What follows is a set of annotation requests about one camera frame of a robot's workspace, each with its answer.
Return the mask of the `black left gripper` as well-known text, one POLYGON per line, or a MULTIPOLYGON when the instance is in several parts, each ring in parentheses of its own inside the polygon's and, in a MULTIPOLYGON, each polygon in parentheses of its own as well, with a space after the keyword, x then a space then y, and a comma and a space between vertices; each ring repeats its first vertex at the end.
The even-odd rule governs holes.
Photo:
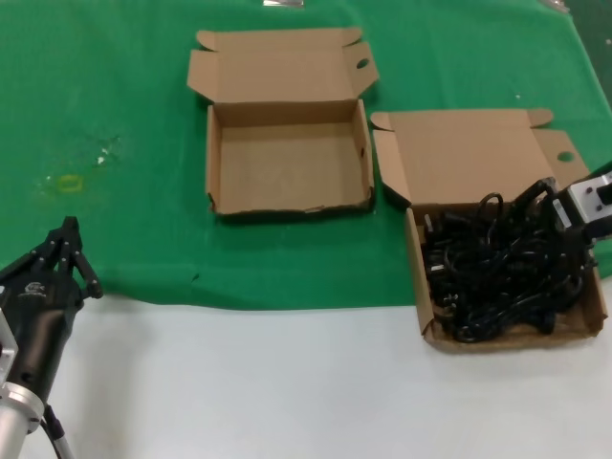
POLYGON ((5 289, 1 309, 18 347, 7 381, 46 402, 83 298, 103 296, 98 276, 82 251, 77 218, 65 217, 42 243, 3 268, 1 286, 5 289), (74 279, 61 274, 73 275, 73 270, 84 282, 82 290, 74 279))

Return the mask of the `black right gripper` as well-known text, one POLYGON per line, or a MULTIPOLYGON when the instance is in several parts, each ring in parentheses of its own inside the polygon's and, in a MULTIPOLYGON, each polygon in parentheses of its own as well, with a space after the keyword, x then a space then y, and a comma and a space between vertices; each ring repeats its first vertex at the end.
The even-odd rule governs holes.
MULTIPOLYGON (((556 193, 557 181, 554 177, 537 180, 516 197, 513 202, 513 212, 524 213, 541 195, 548 197, 556 193)), ((565 241, 570 249, 570 265, 574 271, 592 271, 598 267, 598 262, 592 253, 598 239, 597 222, 572 225, 565 231, 565 241)))

